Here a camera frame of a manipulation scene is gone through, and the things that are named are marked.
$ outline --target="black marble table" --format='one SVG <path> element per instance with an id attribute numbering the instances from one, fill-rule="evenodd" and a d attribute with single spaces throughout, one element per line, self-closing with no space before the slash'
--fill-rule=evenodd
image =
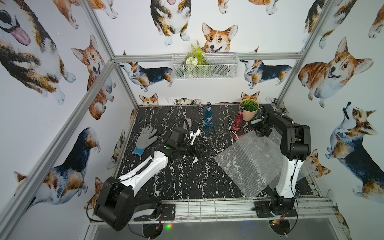
<path id="1" fill-rule="evenodd" d="M 260 106 L 264 106 L 266 110 L 273 110 L 270 104 Z M 139 108 L 118 176 L 137 167 L 151 154 L 149 148 L 141 157 L 131 153 L 136 146 L 141 129 L 148 125 L 157 128 L 158 140 L 153 144 L 153 146 L 157 146 L 168 136 L 172 124 L 178 118 L 191 118 L 192 125 L 198 126 L 202 130 L 197 137 L 197 143 L 204 144 L 208 151 L 205 156 L 195 162 L 192 156 L 183 156 L 169 161 L 168 166 L 152 177 L 137 193 L 138 200 L 148 194 L 153 194 L 162 200 L 248 197 L 242 193 L 214 159 L 216 155 L 236 141 L 232 133 L 232 124 L 238 111 L 238 105 L 213 105 L 213 125 L 210 127 L 206 127 L 203 123 L 204 111 L 205 106 Z M 253 126 L 250 122 L 243 122 L 242 129 L 237 131 L 237 135 L 240 136 L 252 130 Z M 297 195 L 313 195 L 306 178 L 298 181 L 296 190 Z M 267 186 L 259 196 L 271 196 L 272 193 L 272 189 Z"/>

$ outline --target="white wire basket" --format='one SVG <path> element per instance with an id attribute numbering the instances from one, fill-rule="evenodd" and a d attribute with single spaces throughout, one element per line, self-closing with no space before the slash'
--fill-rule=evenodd
<path id="1" fill-rule="evenodd" d="M 235 78 L 239 58 L 237 53 L 206 53 L 206 65 L 186 65 L 186 53 L 172 54 L 173 72 L 176 79 L 223 79 Z"/>

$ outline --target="bubble wrap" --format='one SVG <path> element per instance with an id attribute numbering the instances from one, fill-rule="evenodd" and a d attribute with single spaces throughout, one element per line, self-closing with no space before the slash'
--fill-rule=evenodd
<path id="1" fill-rule="evenodd" d="M 246 197 L 257 197 L 268 185 L 274 189 L 279 181 L 284 160 L 280 142 L 281 136 L 275 129 L 268 138 L 251 131 L 219 153 L 215 160 Z M 298 180 L 304 176 L 300 171 Z"/>

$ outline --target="red bottle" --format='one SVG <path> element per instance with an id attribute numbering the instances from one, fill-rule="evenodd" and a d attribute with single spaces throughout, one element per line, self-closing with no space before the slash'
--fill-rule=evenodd
<path id="1" fill-rule="evenodd" d="M 244 107 L 240 107 L 239 113 L 237 114 L 237 116 L 235 117 L 235 120 L 233 121 L 232 128 L 235 131 L 240 130 L 241 124 L 243 123 L 243 110 L 244 110 Z"/>

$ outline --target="corgi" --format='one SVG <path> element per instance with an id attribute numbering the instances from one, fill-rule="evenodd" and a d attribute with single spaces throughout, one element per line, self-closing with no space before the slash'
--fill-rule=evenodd
<path id="1" fill-rule="evenodd" d="M 113 0 L 89 0 L 93 9 L 101 9 L 111 18 L 115 19 L 118 17 L 117 12 L 112 8 Z M 76 19 L 72 15 L 72 7 L 80 6 L 80 0 L 53 0 L 53 3 L 56 5 L 59 12 L 67 19 L 67 21 L 75 29 L 79 28 L 79 25 L 76 23 Z"/>
<path id="2" fill-rule="evenodd" d="M 377 131 L 367 118 L 376 110 L 364 111 L 354 107 L 351 102 L 343 108 L 344 119 L 335 128 L 330 137 L 331 147 L 328 148 L 328 159 L 337 158 L 362 181 L 360 192 L 353 193 L 365 199 L 384 203 L 384 172 L 372 160 L 363 146 L 365 135 L 377 135 Z"/>
<path id="3" fill-rule="evenodd" d="M 119 65 L 134 84 L 139 85 L 140 88 L 144 88 L 144 92 L 148 91 L 148 86 L 163 80 L 169 82 L 169 87 L 172 86 L 174 73 L 170 68 L 143 68 L 138 62 L 119 63 Z"/>
<path id="4" fill-rule="evenodd" d="M 159 99 L 157 97 L 157 93 L 153 94 L 152 97 L 146 98 L 142 95 L 139 95 L 139 98 L 143 101 L 143 104 L 141 106 L 158 106 L 159 105 Z"/>
<path id="5" fill-rule="evenodd" d="M 191 16 L 191 0 L 151 0 L 151 16 L 164 44 L 172 44 L 173 34 L 180 33 L 183 41 L 189 41 L 187 27 Z"/>
<path id="6" fill-rule="evenodd" d="M 312 154 L 308 156 L 305 160 L 309 164 L 311 164 L 310 169 L 311 169 L 311 172 L 315 175 L 315 177 L 321 177 L 331 172 L 331 170 L 322 166 L 319 163 L 319 153 L 317 149 L 313 150 Z"/>
<path id="7" fill-rule="evenodd" d="M 368 70 L 373 64 L 370 58 L 355 59 L 348 51 L 344 37 L 329 63 L 308 63 L 299 72 L 299 80 L 310 90 L 308 99 L 320 98 L 320 106 L 347 84 L 353 75 Z"/>
<path id="8" fill-rule="evenodd" d="M 71 200 L 76 193 L 80 196 L 82 190 L 86 193 L 88 186 L 84 177 L 90 152 L 94 147 L 97 147 L 100 153 L 97 134 L 93 128 L 87 127 L 79 134 L 63 164 L 50 170 L 27 210 L 40 202 L 63 204 Z"/>
<path id="9" fill-rule="evenodd" d="M 116 166 L 116 163 L 119 160 L 119 155 L 121 154 L 121 149 L 124 145 L 125 141 L 125 131 L 124 129 L 121 131 L 119 141 L 116 143 L 115 150 L 113 151 L 113 155 L 111 157 L 111 161 L 107 165 L 107 169 L 112 169 Z"/>
<path id="10" fill-rule="evenodd" d="M 274 104 L 276 104 L 277 98 L 266 97 L 266 98 L 265 98 L 265 101 L 266 101 L 267 103 L 274 103 Z M 286 107 L 284 106 L 284 102 L 281 103 L 281 105 L 280 105 L 280 107 L 279 107 L 278 109 L 279 109 L 279 111 L 280 111 L 281 113 L 283 113 L 285 116 L 289 117 L 289 112 L 288 112 L 288 110 L 286 109 Z"/>
<path id="11" fill-rule="evenodd" d="M 201 99 L 188 99 L 188 98 L 167 98 L 169 105 L 200 105 Z"/>
<path id="12" fill-rule="evenodd" d="M 352 7 L 355 5 L 357 0 L 338 0 L 335 8 L 333 9 L 331 18 L 324 25 L 321 32 L 321 39 L 319 41 L 319 46 L 321 49 L 325 47 L 325 40 L 333 33 L 333 31 L 343 23 L 345 18 L 348 16 Z M 303 43 L 306 43 L 314 24 L 316 23 L 322 7 L 324 6 L 324 0 L 316 0 L 312 7 L 308 11 L 308 15 L 305 21 L 304 32 L 308 32 L 306 37 L 303 40 Z"/>
<path id="13" fill-rule="evenodd" d="M 288 65 L 277 65 L 270 66 L 264 65 L 263 60 L 240 60 L 245 64 L 244 77 L 248 86 L 251 86 L 249 89 L 253 89 L 257 83 L 262 83 L 271 79 L 278 78 L 279 82 L 276 84 L 280 85 L 284 82 L 291 71 L 292 67 Z"/>
<path id="14" fill-rule="evenodd" d="M 376 33 L 380 33 L 381 29 L 384 26 L 384 5 L 381 7 L 377 13 L 377 17 L 372 24 L 371 29 L 369 30 L 368 36 L 370 38 L 376 38 Z"/>
<path id="15" fill-rule="evenodd" d="M 16 171 L 14 171 L 14 174 L 16 176 L 16 179 L 17 179 L 17 182 L 19 183 L 19 185 L 17 186 L 16 190 L 15 190 L 15 193 L 13 194 L 14 196 L 16 195 L 16 193 L 20 190 L 20 188 L 22 187 L 22 185 L 24 184 L 24 182 L 26 181 L 27 179 L 27 176 L 25 175 L 22 175 Z"/>
<path id="16" fill-rule="evenodd" d="M 90 209 L 94 209 L 95 206 L 96 206 L 96 202 L 97 202 L 97 199 L 99 198 L 99 195 L 100 195 L 100 191 L 103 187 L 103 182 L 100 180 L 100 178 L 98 177 L 95 177 L 95 196 L 85 204 L 84 206 L 84 209 L 86 210 L 90 210 Z"/>
<path id="17" fill-rule="evenodd" d="M 63 104 L 59 80 L 73 83 L 76 76 L 67 72 L 55 43 L 23 0 L 0 1 L 0 31 L 0 62 L 9 74 Z"/>
<path id="18" fill-rule="evenodd" d="M 229 52 L 231 39 L 236 35 L 238 26 L 233 25 L 224 31 L 213 30 L 206 23 L 202 25 L 203 34 L 205 39 L 204 47 L 202 50 L 205 53 L 227 53 Z"/>
<path id="19" fill-rule="evenodd" d="M 259 94 L 260 94 L 260 91 L 258 91 L 257 93 L 255 93 L 253 95 L 247 95 L 246 93 L 241 93 L 241 100 L 246 99 L 246 98 L 250 98 L 250 99 L 253 99 L 256 101 Z M 221 103 L 215 103 L 215 104 L 240 104 L 240 102 L 232 102 L 232 103 L 221 102 Z"/>
<path id="20" fill-rule="evenodd" d="M 98 46 L 96 39 L 91 35 L 89 40 L 89 47 L 84 50 L 71 48 L 73 54 L 84 63 L 89 72 L 87 91 L 96 81 L 97 76 L 99 76 L 101 69 L 104 67 L 104 61 L 98 51 Z M 101 118 L 101 115 L 105 112 L 105 104 L 107 100 L 113 102 L 114 97 L 112 94 L 112 87 L 116 87 L 116 83 L 112 82 L 110 77 L 107 78 L 104 85 L 101 87 L 99 94 L 93 100 L 93 103 L 89 107 L 89 112 L 92 117 L 96 120 Z"/>
<path id="21" fill-rule="evenodd" d="M 220 13 L 222 14 L 227 13 L 228 1 L 229 0 L 218 0 L 218 8 L 220 10 Z M 255 5 L 265 5 L 266 13 L 268 15 L 274 14 L 277 10 L 276 2 L 278 0 L 248 0 L 248 1 Z"/>

